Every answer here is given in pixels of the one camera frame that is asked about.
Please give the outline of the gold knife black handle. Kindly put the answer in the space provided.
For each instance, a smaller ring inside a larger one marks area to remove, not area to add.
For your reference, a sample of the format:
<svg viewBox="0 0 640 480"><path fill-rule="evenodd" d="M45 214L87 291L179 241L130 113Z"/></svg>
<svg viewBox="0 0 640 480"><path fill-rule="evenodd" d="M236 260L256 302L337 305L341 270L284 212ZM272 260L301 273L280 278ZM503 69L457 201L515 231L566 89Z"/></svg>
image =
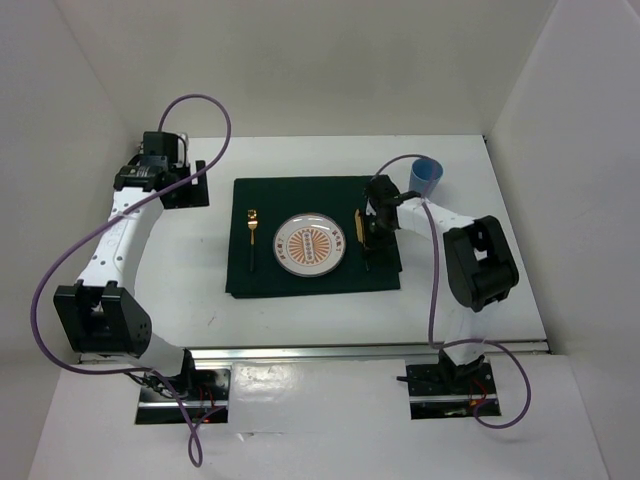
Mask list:
<svg viewBox="0 0 640 480"><path fill-rule="evenodd" d="M365 265L365 271L370 271L370 258L372 255L372 249L368 244L367 230L366 230L366 215L361 209L356 209L354 212L354 222L356 229L356 237L360 244L361 255Z"/></svg>

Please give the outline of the gold fork black handle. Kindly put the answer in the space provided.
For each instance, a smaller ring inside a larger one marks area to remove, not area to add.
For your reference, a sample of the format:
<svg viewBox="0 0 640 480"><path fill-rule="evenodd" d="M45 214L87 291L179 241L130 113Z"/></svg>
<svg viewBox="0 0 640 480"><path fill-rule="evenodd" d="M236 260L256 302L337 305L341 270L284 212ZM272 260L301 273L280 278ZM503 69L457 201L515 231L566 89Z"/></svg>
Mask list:
<svg viewBox="0 0 640 480"><path fill-rule="evenodd" d="M255 271L255 245L256 245L256 230L259 226L258 212L255 209L249 209L247 211L247 227L250 232L249 237L249 272Z"/></svg>

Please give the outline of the dark green cloth placemat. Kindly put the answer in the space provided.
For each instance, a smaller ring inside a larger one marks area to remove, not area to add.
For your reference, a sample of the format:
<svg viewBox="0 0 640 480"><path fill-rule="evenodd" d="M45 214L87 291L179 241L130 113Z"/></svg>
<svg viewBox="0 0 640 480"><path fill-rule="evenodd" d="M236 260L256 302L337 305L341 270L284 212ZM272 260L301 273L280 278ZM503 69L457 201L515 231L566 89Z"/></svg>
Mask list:
<svg viewBox="0 0 640 480"><path fill-rule="evenodd" d="M355 214L368 176L240 178L225 290L236 299L397 290L397 246L364 255Z"/></svg>

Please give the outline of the round plate orange sunburst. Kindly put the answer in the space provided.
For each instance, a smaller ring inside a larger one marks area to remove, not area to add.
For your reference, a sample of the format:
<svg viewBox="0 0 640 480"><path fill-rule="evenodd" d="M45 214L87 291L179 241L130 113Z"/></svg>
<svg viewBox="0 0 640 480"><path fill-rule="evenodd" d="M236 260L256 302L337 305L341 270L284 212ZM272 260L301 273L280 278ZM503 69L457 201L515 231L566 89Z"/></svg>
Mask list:
<svg viewBox="0 0 640 480"><path fill-rule="evenodd" d="M319 213L298 214L283 222L273 238L279 266L301 278L335 270L345 257L346 236L338 223Z"/></svg>

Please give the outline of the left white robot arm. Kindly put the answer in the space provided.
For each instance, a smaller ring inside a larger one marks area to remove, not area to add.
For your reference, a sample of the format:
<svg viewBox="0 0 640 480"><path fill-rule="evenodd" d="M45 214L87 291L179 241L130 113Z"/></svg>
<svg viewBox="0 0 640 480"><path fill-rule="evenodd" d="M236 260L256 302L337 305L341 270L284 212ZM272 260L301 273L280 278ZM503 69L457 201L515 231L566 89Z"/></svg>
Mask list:
<svg viewBox="0 0 640 480"><path fill-rule="evenodd" d="M204 168L203 161L189 162L188 146L184 133L144 134L139 153L114 178L110 217L115 225L101 234L76 282L58 287L53 297L73 351L151 367L163 375L163 388L176 399L197 390L192 356L154 333L134 289L146 243L162 212L209 203L205 177L161 192Z"/></svg>

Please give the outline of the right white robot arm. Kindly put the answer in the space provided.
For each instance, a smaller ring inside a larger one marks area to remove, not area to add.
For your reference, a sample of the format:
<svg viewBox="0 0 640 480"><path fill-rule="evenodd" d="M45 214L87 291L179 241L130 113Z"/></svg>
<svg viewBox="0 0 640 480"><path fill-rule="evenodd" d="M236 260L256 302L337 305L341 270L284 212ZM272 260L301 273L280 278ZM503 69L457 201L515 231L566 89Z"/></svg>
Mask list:
<svg viewBox="0 0 640 480"><path fill-rule="evenodd" d="M434 280L428 337L432 338L440 264L453 298L464 308L439 348L436 379L448 392L460 391L480 369L490 305L505 300L519 282L519 272L503 228L493 216L473 218L441 207L416 191L402 193L387 175L365 187L366 207L355 213L358 241L368 259L396 246L395 232L429 239L434 247Z"/></svg>

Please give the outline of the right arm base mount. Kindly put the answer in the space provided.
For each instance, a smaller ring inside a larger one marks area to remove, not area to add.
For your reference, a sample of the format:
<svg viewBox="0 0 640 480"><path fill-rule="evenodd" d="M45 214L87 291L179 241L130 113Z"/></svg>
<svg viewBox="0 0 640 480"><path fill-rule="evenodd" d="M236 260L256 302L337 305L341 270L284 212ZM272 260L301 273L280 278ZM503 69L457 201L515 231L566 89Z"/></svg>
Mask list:
<svg viewBox="0 0 640 480"><path fill-rule="evenodd" d="M446 381L437 364L410 364L396 380L406 385L412 420L501 415L493 370L484 361L479 369L462 379Z"/></svg>

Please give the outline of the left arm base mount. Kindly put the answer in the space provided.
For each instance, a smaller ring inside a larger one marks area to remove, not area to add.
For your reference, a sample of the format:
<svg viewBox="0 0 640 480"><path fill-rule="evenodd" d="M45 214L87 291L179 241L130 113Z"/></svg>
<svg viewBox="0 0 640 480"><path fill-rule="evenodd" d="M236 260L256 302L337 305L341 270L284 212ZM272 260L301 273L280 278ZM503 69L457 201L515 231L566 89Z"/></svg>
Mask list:
<svg viewBox="0 0 640 480"><path fill-rule="evenodd" d="M135 416L136 425L182 424L181 410L170 390L156 377L148 373L128 374L139 387ZM169 381L178 393L190 420L194 423L226 424L231 386L231 370L193 369Z"/></svg>

